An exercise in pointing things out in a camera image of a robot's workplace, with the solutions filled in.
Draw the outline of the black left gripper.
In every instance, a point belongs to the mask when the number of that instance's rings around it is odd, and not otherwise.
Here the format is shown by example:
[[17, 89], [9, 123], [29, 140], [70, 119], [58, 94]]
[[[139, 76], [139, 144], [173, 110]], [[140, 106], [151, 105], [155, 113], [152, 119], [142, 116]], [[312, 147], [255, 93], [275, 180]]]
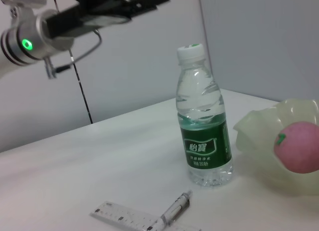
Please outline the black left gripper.
[[49, 38], [76, 38], [95, 29], [127, 23], [169, 0], [76, 0], [77, 4], [46, 19]]

